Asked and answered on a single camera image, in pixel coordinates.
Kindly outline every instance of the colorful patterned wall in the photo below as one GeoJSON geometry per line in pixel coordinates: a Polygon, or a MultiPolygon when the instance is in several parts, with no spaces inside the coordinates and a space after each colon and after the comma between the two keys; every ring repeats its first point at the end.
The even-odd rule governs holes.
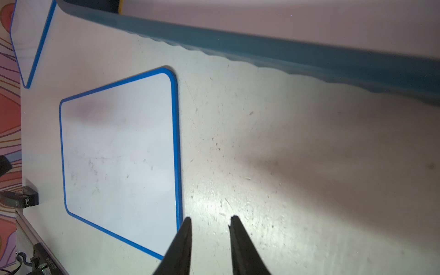
{"type": "MultiPolygon", "coordinates": [[[[20,74],[9,30],[15,0],[0,0],[0,155],[13,169],[0,177],[0,191],[22,186],[20,74]]],[[[15,267],[15,210],[0,204],[0,268],[15,267]]]]}

